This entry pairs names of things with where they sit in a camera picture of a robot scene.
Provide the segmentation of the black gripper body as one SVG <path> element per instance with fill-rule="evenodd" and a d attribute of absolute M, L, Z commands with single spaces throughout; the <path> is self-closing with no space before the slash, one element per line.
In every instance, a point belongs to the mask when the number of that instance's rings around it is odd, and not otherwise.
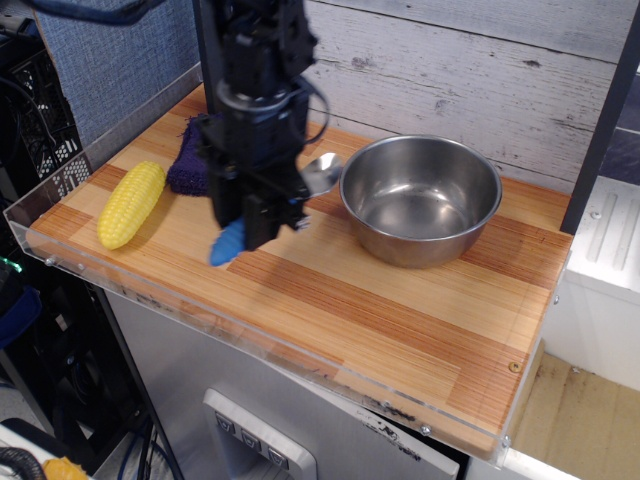
<path fill-rule="evenodd" d="M 307 112 L 313 88 L 295 82 L 273 96 L 251 97 L 217 86 L 220 113 L 200 119 L 201 152 L 239 157 L 249 164 L 270 163 L 280 155 L 298 155 L 307 143 Z"/>

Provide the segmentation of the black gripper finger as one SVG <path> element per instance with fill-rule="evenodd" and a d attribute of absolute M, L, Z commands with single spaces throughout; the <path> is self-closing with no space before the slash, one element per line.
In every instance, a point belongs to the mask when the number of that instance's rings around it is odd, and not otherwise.
<path fill-rule="evenodd" d="M 224 229 L 243 216 L 243 177 L 210 170 L 208 172 L 209 195 L 213 204 L 214 217 Z"/>
<path fill-rule="evenodd" d="M 279 204 L 257 194 L 249 194 L 242 201 L 245 229 L 245 249 L 254 251 L 275 239 L 280 230 Z"/>

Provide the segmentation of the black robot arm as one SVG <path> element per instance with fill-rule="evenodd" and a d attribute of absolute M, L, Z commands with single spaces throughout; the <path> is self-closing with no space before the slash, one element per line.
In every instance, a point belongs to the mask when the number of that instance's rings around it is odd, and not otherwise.
<path fill-rule="evenodd" d="M 194 12 L 208 107 L 196 126 L 221 229 L 210 261 L 222 265 L 306 221 L 296 161 L 317 39 L 301 1 L 197 1 Z"/>

